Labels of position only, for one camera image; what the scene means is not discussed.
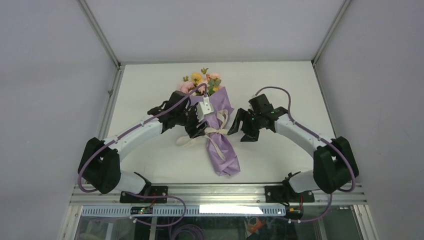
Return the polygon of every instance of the ribbon bow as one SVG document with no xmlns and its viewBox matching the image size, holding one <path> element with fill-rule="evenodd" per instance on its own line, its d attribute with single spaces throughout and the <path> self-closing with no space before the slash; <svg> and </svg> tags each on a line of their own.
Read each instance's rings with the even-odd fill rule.
<svg viewBox="0 0 424 240">
<path fill-rule="evenodd" d="M 228 129 L 224 129 L 224 126 L 227 124 L 227 121 L 228 121 L 228 118 L 229 118 L 228 110 L 224 109 L 224 110 L 217 111 L 216 112 L 216 118 L 221 121 L 221 125 L 219 126 L 219 129 L 215 129 L 213 127 L 207 127 L 204 130 L 205 135 L 203 137 L 210 140 L 210 142 L 215 147 L 215 150 L 218 153 L 219 157 L 222 160 L 225 161 L 226 158 L 225 158 L 224 154 L 221 152 L 217 143 L 214 140 L 212 140 L 212 138 L 210 138 L 208 136 L 208 134 L 217 133 L 217 134 L 227 135 Z M 199 139 L 200 139 L 200 137 L 190 138 L 189 136 L 182 136 L 182 137 L 178 138 L 175 143 L 178 147 L 190 147 L 190 146 L 193 146 L 195 143 L 198 143 Z"/>
</svg>

